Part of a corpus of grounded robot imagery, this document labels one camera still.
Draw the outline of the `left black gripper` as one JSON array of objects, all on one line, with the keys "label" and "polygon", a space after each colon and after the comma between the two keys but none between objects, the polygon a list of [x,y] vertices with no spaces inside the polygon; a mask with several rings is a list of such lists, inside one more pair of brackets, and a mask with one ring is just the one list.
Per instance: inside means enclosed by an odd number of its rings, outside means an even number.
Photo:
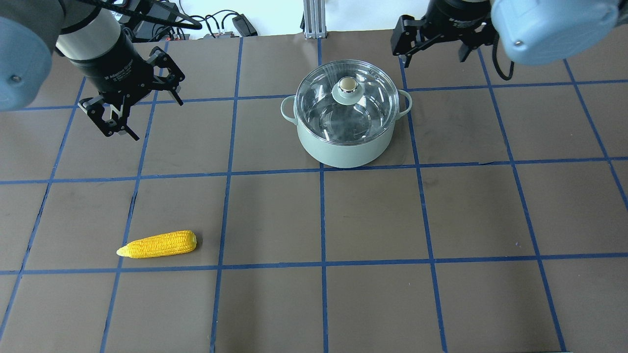
[{"label": "left black gripper", "polygon": [[[131,107],[151,90],[167,91],[179,106],[184,105],[179,91],[185,74],[180,67],[160,47],[153,47],[146,62],[122,31],[107,53],[85,60],[70,58],[70,62],[99,92],[94,98],[79,100],[78,107],[106,137],[117,133],[139,140],[128,127],[128,118]],[[155,75],[155,68],[164,69],[165,76]]]}]

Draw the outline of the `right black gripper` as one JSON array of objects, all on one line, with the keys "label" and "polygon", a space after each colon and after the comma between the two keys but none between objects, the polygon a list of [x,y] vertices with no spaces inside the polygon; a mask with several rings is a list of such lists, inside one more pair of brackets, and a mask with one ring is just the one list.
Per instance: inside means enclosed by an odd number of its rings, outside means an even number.
[{"label": "right black gripper", "polygon": [[399,16],[391,36],[391,53],[408,68],[418,51],[459,35],[462,44],[458,60],[465,62],[471,52],[481,46],[493,46],[496,40],[495,29],[474,31],[485,22],[490,10],[489,0],[431,0],[424,17]]}]

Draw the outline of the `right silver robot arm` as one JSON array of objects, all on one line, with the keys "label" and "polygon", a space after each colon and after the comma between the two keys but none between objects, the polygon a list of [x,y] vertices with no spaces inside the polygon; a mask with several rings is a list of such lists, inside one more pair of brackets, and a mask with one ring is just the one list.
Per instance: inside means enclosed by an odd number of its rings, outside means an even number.
[{"label": "right silver robot arm", "polygon": [[496,53],[502,45],[513,70],[574,56],[626,24],[625,0],[431,0],[422,18],[398,18],[391,53],[409,67],[437,43],[460,42],[460,62],[481,46]]}]

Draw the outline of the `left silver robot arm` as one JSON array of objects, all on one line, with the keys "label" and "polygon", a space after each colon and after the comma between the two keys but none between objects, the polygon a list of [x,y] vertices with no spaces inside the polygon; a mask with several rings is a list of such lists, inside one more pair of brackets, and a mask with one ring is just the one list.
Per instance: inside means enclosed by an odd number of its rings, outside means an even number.
[{"label": "left silver robot arm", "polygon": [[49,76],[53,54],[59,53],[97,88],[96,96],[81,99],[77,105],[100,132],[107,137],[126,133],[138,140],[128,125],[132,106],[153,91],[167,91],[182,105],[179,91],[185,75],[159,47],[144,59],[114,13],[164,27],[201,27],[163,2],[153,0],[151,4],[183,22],[151,16],[108,0],[3,0],[1,110],[30,105]]}]

